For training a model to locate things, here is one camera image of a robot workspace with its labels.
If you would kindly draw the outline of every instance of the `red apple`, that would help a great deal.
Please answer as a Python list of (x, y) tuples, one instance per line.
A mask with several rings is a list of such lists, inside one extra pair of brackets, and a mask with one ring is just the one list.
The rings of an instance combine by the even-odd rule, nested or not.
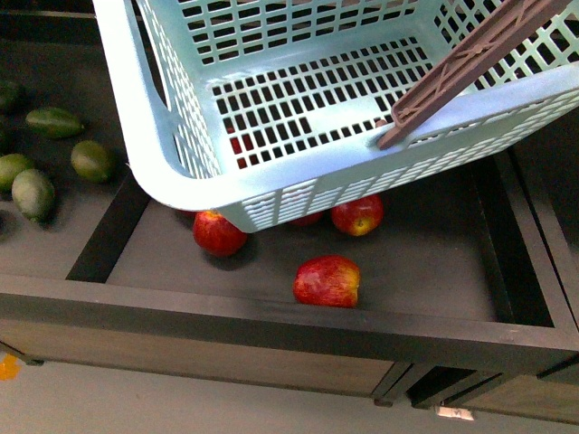
[(288, 223), (293, 224), (294, 226), (309, 226), (310, 224), (319, 222), (323, 216), (323, 211), (314, 212), (313, 214), (304, 215), (303, 217), (299, 217), (298, 219), (292, 220)]
[(360, 268), (339, 255), (320, 256), (304, 262), (293, 281), (293, 295), (307, 305), (355, 307)]
[(342, 203), (330, 211), (332, 222), (342, 232), (360, 236), (378, 227), (384, 218), (384, 205), (378, 194)]
[(202, 249), (218, 257), (233, 255), (247, 241), (247, 233), (241, 232), (215, 211), (197, 213), (193, 237)]

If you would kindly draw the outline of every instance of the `basket handle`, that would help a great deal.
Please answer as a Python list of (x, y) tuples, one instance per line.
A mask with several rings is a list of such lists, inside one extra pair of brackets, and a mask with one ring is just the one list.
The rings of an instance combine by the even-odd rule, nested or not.
[(378, 139), (386, 149), (406, 137), (570, 0), (505, 0), (392, 107), (394, 127)]

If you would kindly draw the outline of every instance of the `shopping basket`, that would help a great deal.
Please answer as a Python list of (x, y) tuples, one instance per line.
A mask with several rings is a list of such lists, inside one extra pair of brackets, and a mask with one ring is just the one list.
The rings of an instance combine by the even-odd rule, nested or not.
[(499, 0), (137, 0), (164, 98), (130, 1), (93, 2), (140, 185), (247, 232), (497, 153), (579, 105), (579, 0), (386, 150), (393, 104)]

